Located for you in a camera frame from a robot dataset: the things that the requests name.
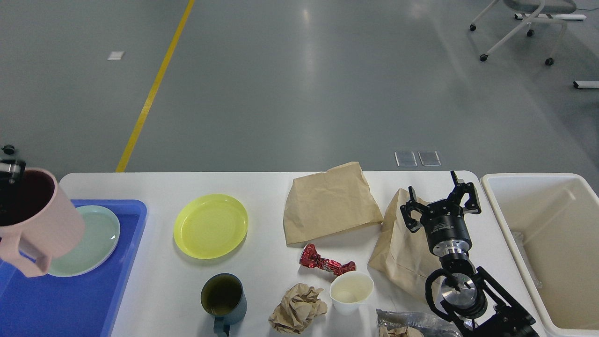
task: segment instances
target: mug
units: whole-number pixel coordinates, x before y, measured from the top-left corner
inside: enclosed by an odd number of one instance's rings
[[[0,226],[0,258],[24,276],[45,275],[53,258],[79,244],[85,222],[47,170],[27,168],[15,194],[9,224]]]
[[[228,337],[231,325],[246,315],[247,302],[241,281],[229,273],[212,276],[202,288],[202,307],[214,317],[214,333]]]

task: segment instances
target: table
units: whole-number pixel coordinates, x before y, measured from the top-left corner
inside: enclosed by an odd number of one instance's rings
[[[393,285],[379,272],[367,268],[380,233],[371,226],[312,241],[326,258],[356,262],[367,271],[375,289],[359,312],[345,317],[332,307],[328,295],[333,275],[298,264],[301,245],[287,247],[283,210],[293,178],[310,172],[234,173],[71,173],[60,185],[71,198],[138,199],[147,205],[146,229],[123,295],[112,336],[213,336],[213,319],[202,309],[199,295],[213,275],[237,275],[246,291],[245,319],[231,327],[231,336],[281,336],[268,317],[286,290],[298,282],[324,288],[320,298],[329,311],[317,317],[303,336],[376,336],[376,313],[429,312],[422,303]],[[448,171],[364,172],[372,195],[385,211],[398,188],[414,186],[428,201],[445,198],[453,188]],[[458,171],[460,179],[474,182],[480,198],[480,215],[467,215],[473,248],[470,256],[483,266],[535,317],[535,330],[545,336],[539,316],[501,234],[478,178]],[[244,204],[249,216],[245,241],[231,253],[214,260],[184,255],[173,239],[180,210],[193,199],[224,193]]]

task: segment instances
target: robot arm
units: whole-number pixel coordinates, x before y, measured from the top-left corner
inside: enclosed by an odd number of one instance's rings
[[[458,180],[454,171],[453,191],[446,199],[423,205],[416,201],[410,186],[410,200],[400,206],[401,214],[410,232],[421,227],[426,233],[429,251],[438,256],[441,269],[426,279],[425,297],[429,308],[439,317],[453,322],[465,337],[533,337],[538,334],[531,327],[535,319],[516,301],[483,267],[474,268],[468,251],[472,247],[464,215],[479,214],[480,206],[474,184]],[[468,200],[461,201],[468,194]],[[412,218],[412,212],[420,213],[420,221]],[[441,283],[443,300],[439,310],[434,303],[432,284],[445,277]],[[487,309],[487,295],[495,302],[495,314],[476,326]],[[472,320],[472,329],[464,324]]]
[[[9,224],[8,210],[24,174],[24,161],[0,160],[0,226]]]

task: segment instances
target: white cup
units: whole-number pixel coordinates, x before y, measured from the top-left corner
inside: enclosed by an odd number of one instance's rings
[[[331,284],[329,295],[335,309],[344,316],[358,310],[360,303],[373,292],[374,282],[365,273],[352,271],[335,278]]]

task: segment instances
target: mug handle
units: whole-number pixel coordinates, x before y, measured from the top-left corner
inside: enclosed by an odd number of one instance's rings
[[[26,277],[47,274],[52,257],[45,255],[33,262],[19,253],[20,241],[20,233],[3,236],[2,241],[0,241],[0,258],[17,267]]]
[[[215,317],[214,318],[214,333],[218,337],[229,337],[229,330],[231,326],[225,324],[224,317]]]

